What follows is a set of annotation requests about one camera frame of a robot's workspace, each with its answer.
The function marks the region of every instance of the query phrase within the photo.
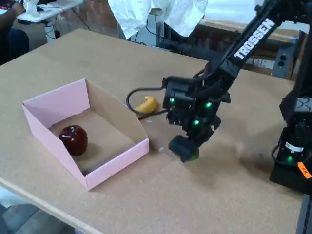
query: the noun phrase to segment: tan table surface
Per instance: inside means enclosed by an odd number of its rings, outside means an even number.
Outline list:
[[[143,120],[151,153],[90,192],[32,136],[21,108],[22,101],[81,78],[124,101],[135,87],[191,76],[204,65],[77,30],[1,66],[0,185],[86,233],[295,233],[302,195],[269,182],[288,81],[242,70],[230,90],[232,104],[220,107],[222,125],[197,161],[183,164],[167,150],[183,132],[165,116]],[[162,102],[163,93],[155,95]]]
[[[209,26],[212,28],[223,29],[227,31],[239,31],[242,32],[247,26],[245,23],[229,22],[225,20],[211,20],[211,19],[201,19],[199,24],[204,26]],[[269,36],[269,39],[289,42],[292,38],[299,37],[299,31],[290,29],[276,29],[274,33]]]

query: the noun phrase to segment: brick wall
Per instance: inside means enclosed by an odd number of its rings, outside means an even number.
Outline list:
[[[74,8],[86,23],[100,24],[109,28],[117,28],[117,21],[108,4],[108,0],[84,0],[83,4]],[[67,11],[68,20],[79,20],[73,11]]]

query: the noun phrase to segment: person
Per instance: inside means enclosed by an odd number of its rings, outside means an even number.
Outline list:
[[[10,10],[0,15],[0,65],[29,51],[27,34],[22,30],[12,29],[15,18],[23,12],[23,5],[16,2]]]

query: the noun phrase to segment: orange label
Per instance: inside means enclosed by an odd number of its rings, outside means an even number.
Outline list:
[[[312,175],[302,162],[298,162],[298,167],[306,179],[310,179],[312,177]]]

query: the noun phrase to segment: open box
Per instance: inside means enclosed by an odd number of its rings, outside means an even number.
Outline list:
[[[125,105],[85,79],[22,104],[33,135],[88,190],[149,151],[148,137]],[[88,135],[86,152],[71,157],[58,135],[68,125]]]

